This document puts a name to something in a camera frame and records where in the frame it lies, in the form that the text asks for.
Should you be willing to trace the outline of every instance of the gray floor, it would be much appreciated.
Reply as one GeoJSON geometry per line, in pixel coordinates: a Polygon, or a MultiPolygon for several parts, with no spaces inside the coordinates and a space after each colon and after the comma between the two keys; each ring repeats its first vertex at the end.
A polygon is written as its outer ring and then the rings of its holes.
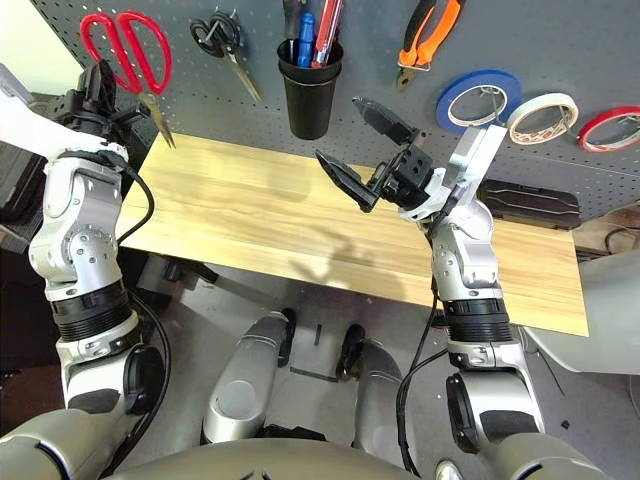
{"type": "MultiPolygon", "coordinates": [[[[383,343],[406,371],[428,309],[338,289],[253,272],[214,267],[216,285],[198,282],[194,291],[176,295],[163,316],[173,349],[172,379],[157,418],[123,465],[135,466],[183,451],[199,443],[206,400],[235,341],[258,318],[286,306],[298,312],[298,331],[290,366],[333,375],[342,337],[352,322],[383,343]],[[322,335],[312,346],[316,325],[322,335]]],[[[425,355],[446,343],[432,331],[425,355]]],[[[573,374],[551,363],[565,392],[562,396],[543,360],[528,356],[548,433],[584,453],[619,480],[637,480],[640,471],[640,420],[626,390],[626,377],[573,374]],[[561,426],[569,422],[568,429],[561,426]]],[[[451,458],[465,479],[484,480],[487,473],[451,439],[444,380],[454,370],[443,357],[414,379],[409,404],[418,439],[417,463],[430,478],[441,458],[451,458]]],[[[639,382],[635,381],[635,390],[639,382]]],[[[353,439],[357,384],[331,383],[281,369],[276,377],[267,423],[301,425],[327,439],[349,445],[353,439]]]]}

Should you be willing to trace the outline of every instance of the wooden table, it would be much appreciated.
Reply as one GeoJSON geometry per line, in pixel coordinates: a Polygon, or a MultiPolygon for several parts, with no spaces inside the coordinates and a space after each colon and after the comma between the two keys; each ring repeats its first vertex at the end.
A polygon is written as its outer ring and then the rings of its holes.
{"type": "MultiPolygon", "coordinates": [[[[156,212],[125,246],[431,304],[429,246],[394,205],[362,213],[315,159],[175,137],[176,150],[160,137],[144,162],[156,212]]],[[[118,233],[146,208],[136,185],[118,233]]],[[[514,323],[588,335],[570,233],[497,221],[494,247],[514,323]]]]}

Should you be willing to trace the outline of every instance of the gray pegboard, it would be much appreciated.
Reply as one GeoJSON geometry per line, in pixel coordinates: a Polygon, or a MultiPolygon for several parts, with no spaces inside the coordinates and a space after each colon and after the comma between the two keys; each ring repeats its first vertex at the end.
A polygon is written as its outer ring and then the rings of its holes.
{"type": "MultiPolygon", "coordinates": [[[[451,81],[472,70],[501,68],[515,74],[525,99],[541,93],[570,94],[580,108],[578,130],[595,114],[617,105],[640,104],[637,0],[471,0],[432,70],[421,73],[403,93],[395,89],[396,59],[404,29],[417,0],[345,0],[340,42],[345,49],[328,134],[315,142],[289,132],[282,78],[275,49],[282,41],[280,0],[32,0],[82,65],[88,65],[78,36],[82,17],[94,11],[136,9],[167,32],[173,57],[171,84],[161,99],[173,131],[254,147],[312,156],[315,148],[345,161],[374,166],[395,152],[395,145],[367,127],[350,98],[369,96],[430,132],[430,154],[448,158],[458,137],[435,122],[436,101],[451,81]],[[193,42],[192,18],[206,20],[218,6],[236,9],[245,34],[248,70],[264,102],[256,104],[223,60],[210,57],[193,42]]],[[[316,13],[321,0],[308,0],[316,13]]],[[[109,59],[99,28],[96,46],[109,59]]],[[[161,57],[151,35],[141,38],[161,57]]],[[[133,102],[120,95],[119,104],[133,102]]],[[[137,126],[151,142],[150,121],[137,126]]],[[[489,177],[578,195],[583,219],[593,218],[640,198],[640,148],[612,154],[583,152],[569,136],[521,147],[505,140],[489,177]]]]}

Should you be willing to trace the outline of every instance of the red scissor handle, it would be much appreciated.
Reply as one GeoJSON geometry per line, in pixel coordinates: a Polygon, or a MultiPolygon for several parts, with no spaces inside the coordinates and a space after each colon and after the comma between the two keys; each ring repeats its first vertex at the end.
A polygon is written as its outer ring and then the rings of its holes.
{"type": "MultiPolygon", "coordinates": [[[[171,79],[171,49],[169,48],[169,41],[167,40],[166,35],[162,32],[156,22],[139,12],[122,12],[119,13],[116,18],[118,25],[120,25],[120,29],[127,38],[129,46],[133,50],[133,54],[138,61],[142,75],[144,76],[147,85],[149,85],[149,90],[157,95],[161,94],[167,88],[169,80],[171,79]],[[160,43],[160,48],[164,55],[164,78],[160,83],[156,81],[153,69],[149,65],[149,61],[147,60],[144,50],[140,46],[140,41],[131,27],[131,22],[138,22],[147,27],[153,32],[160,43]]],[[[100,53],[98,53],[98,50],[93,44],[93,39],[91,38],[90,33],[91,25],[96,23],[104,26],[107,38],[111,43],[116,58],[118,59],[118,63],[120,63],[120,67],[125,74],[126,80],[116,75],[116,82],[122,88],[130,91],[134,95],[138,95],[142,92],[140,80],[138,79],[136,72],[133,70],[131,61],[122,46],[122,42],[120,41],[120,36],[118,35],[113,19],[104,13],[90,13],[85,16],[80,23],[80,35],[82,36],[82,41],[87,48],[89,55],[91,55],[91,58],[96,62],[102,60],[100,53]]]]}

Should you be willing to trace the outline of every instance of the scissor blade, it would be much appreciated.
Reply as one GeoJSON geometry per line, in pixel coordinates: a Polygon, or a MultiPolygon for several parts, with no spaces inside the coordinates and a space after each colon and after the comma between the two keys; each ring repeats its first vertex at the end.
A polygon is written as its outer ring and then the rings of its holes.
{"type": "Polygon", "coordinates": [[[262,97],[260,96],[258,89],[251,80],[251,77],[249,77],[249,75],[247,75],[247,72],[245,72],[244,69],[240,65],[238,65],[238,62],[234,62],[229,55],[226,55],[226,57],[227,60],[229,60],[229,64],[231,65],[233,71],[236,72],[236,75],[238,75],[238,77],[240,77],[240,80],[242,81],[245,88],[249,90],[249,94],[251,95],[251,97],[253,97],[256,102],[262,102],[262,97]]]}
{"type": "Polygon", "coordinates": [[[162,138],[164,138],[165,142],[167,142],[169,148],[176,148],[176,143],[174,142],[173,136],[171,135],[169,124],[165,120],[164,115],[162,115],[160,106],[155,100],[155,97],[150,94],[141,94],[140,98],[151,112],[151,117],[153,117],[153,121],[155,122],[156,127],[158,127],[158,130],[162,134],[162,138]]]}

